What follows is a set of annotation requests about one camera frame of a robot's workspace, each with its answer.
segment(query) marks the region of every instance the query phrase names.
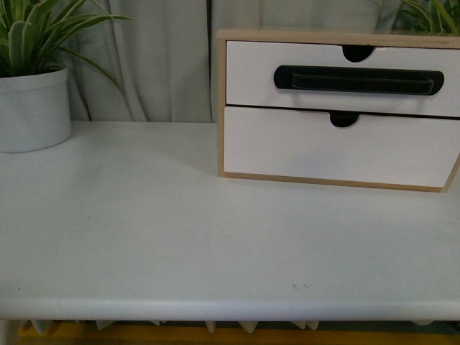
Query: plant pot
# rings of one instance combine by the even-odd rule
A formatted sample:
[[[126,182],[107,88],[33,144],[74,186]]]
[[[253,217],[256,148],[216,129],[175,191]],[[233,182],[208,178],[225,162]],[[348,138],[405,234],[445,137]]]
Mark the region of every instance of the plant pot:
[[[70,136],[67,79],[67,68],[0,78],[0,152],[40,150]]]

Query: drawer unit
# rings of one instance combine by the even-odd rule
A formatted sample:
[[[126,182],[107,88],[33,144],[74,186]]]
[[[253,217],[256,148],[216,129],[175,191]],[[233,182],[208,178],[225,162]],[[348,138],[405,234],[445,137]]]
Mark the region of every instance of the drawer unit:
[[[459,60],[458,37],[221,31],[219,175],[446,191]]]

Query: potted plant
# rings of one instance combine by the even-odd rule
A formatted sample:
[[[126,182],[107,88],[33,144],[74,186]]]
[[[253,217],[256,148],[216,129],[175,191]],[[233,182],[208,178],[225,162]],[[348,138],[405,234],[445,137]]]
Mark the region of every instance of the potted plant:
[[[411,19],[413,29],[425,32],[460,34],[458,0],[402,0],[408,9],[402,10]]]
[[[96,0],[89,0],[103,9]],[[58,53],[91,64],[123,93],[100,65],[65,47],[82,30],[113,19],[81,13],[87,0],[0,0],[0,152],[50,147],[70,136],[68,69]]]

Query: curtain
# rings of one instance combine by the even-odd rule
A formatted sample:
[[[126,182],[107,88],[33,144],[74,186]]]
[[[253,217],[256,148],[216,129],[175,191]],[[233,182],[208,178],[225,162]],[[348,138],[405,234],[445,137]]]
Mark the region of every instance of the curtain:
[[[70,45],[116,77],[129,105],[102,73],[68,57],[72,117],[77,120],[215,121],[217,30],[250,25],[373,32],[390,29],[400,7],[400,0],[99,2],[133,20],[100,24]],[[85,6],[94,9],[90,2]]]

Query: wooden frame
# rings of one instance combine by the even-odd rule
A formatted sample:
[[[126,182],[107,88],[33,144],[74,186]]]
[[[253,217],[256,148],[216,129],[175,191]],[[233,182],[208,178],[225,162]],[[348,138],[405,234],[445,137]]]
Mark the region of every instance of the wooden frame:
[[[228,41],[247,42],[284,42],[311,43],[329,45],[373,45],[380,47],[417,47],[433,49],[460,49],[460,38],[449,34],[427,34],[416,32],[326,32],[323,30],[305,31],[304,29],[225,29],[217,34],[217,122],[218,122],[218,176],[225,178],[248,178],[274,180],[294,183],[315,183],[322,185],[344,185],[367,188],[395,190],[419,190],[428,192],[446,192],[458,169],[460,153],[443,187],[420,185],[399,185],[388,183],[368,183],[347,180],[328,180],[320,178],[299,178],[278,175],[259,175],[240,172],[226,172],[224,169],[224,109],[226,106],[226,46]]]

